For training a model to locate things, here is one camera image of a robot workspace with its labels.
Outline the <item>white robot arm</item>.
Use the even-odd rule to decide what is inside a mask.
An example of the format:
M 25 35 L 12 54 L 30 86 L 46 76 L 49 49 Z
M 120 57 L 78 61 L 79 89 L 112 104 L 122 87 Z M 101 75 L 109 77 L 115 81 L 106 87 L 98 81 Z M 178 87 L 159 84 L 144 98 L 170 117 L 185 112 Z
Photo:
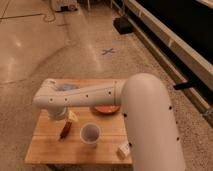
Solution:
M 122 108 L 134 171 L 186 171 L 180 135 L 166 86 L 139 73 L 126 80 L 61 91 L 54 79 L 38 89 L 33 103 L 60 119 L 69 107 Z

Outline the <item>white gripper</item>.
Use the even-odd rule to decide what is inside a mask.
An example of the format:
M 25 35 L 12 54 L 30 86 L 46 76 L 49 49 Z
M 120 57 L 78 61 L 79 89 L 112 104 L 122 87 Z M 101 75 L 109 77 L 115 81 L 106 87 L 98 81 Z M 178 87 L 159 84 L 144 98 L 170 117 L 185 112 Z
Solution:
M 52 109 L 48 109 L 47 112 L 48 112 L 48 116 L 51 120 L 62 120 L 68 116 L 68 119 L 70 121 L 73 121 L 73 122 L 78 121 L 78 117 L 73 111 L 69 111 L 69 114 L 68 114 L 67 107 L 52 108 Z

